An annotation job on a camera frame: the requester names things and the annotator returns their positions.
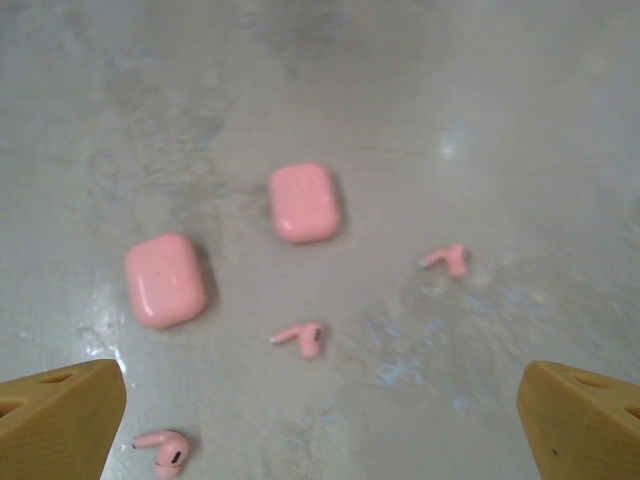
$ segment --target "wireless earbud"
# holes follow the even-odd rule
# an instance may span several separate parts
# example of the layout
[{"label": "wireless earbud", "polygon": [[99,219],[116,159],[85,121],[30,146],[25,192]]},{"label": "wireless earbud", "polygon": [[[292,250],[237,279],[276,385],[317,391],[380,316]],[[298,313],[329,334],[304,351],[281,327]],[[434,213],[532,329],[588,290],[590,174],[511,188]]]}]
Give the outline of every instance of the wireless earbud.
[{"label": "wireless earbud", "polygon": [[271,343],[278,345],[298,337],[300,355],[304,358],[316,358],[322,351],[324,343],[324,327],[317,322],[296,325],[270,338]]},{"label": "wireless earbud", "polygon": [[133,448],[160,446],[156,459],[156,476],[161,480],[175,478],[189,454],[189,442],[178,432],[162,430],[133,439]]},{"label": "wireless earbud", "polygon": [[461,243],[456,243],[426,256],[420,261],[419,265],[423,268],[429,268],[440,262],[446,262],[449,275],[454,278],[462,278],[469,274],[468,256],[467,247]]}]

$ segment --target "concrete surface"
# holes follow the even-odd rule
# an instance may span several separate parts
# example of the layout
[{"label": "concrete surface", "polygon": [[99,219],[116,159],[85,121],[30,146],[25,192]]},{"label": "concrete surface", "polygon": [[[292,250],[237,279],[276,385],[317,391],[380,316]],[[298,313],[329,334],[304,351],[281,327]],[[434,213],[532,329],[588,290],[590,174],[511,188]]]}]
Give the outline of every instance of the concrete surface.
[{"label": "concrete surface", "polygon": [[[131,438],[182,478],[531,480],[515,410],[546,359],[640,381],[635,0],[9,0],[0,63],[0,380],[115,358]],[[274,234],[266,183],[316,160],[348,219]],[[122,259],[167,231],[213,300],[132,318]],[[460,241],[461,283],[418,271]],[[268,337],[325,319],[327,355]]]}]

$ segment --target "pink wireless earbud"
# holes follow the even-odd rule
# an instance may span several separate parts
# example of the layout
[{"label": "pink wireless earbud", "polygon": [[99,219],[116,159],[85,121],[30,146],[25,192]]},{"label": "pink wireless earbud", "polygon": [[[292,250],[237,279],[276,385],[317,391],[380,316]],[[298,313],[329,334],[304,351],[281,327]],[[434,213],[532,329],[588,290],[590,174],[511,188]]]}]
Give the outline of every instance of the pink wireless earbud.
[{"label": "pink wireless earbud", "polygon": [[271,343],[278,345],[298,337],[300,355],[312,359],[320,355],[324,342],[324,327],[317,322],[296,325],[270,338]]},{"label": "pink wireless earbud", "polygon": [[456,243],[450,247],[433,252],[431,255],[427,255],[420,261],[420,266],[428,268],[440,262],[446,262],[449,275],[454,278],[462,278],[469,274],[469,267],[467,266],[468,256],[467,247],[461,243]]},{"label": "pink wireless earbud", "polygon": [[156,476],[161,480],[176,478],[189,454],[189,442],[178,432],[162,430],[133,439],[133,448],[160,446],[156,459]]}]

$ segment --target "floor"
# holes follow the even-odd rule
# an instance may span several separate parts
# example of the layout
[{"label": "floor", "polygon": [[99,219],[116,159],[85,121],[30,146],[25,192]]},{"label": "floor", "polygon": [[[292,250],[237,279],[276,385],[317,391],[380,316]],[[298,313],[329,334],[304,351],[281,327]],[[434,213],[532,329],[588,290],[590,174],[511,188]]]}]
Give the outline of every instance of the floor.
[{"label": "floor", "polygon": [[[533,480],[533,359],[640,381],[635,0],[9,0],[0,13],[0,381],[116,359],[104,480]],[[315,160],[346,223],[275,234]],[[210,303],[140,326],[122,261],[168,231]],[[464,242],[462,282],[416,261]],[[331,327],[302,360],[268,337]]]}]

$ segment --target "yellow plastic part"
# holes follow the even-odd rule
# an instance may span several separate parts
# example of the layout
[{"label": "yellow plastic part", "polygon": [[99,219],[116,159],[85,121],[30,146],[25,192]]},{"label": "yellow plastic part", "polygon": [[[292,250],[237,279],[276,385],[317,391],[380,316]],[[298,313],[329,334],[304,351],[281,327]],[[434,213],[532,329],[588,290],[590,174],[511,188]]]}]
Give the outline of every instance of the yellow plastic part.
[{"label": "yellow plastic part", "polygon": [[518,411],[543,480],[640,479],[640,386],[532,362]]},{"label": "yellow plastic part", "polygon": [[113,360],[0,383],[0,478],[98,480],[126,398]]}]

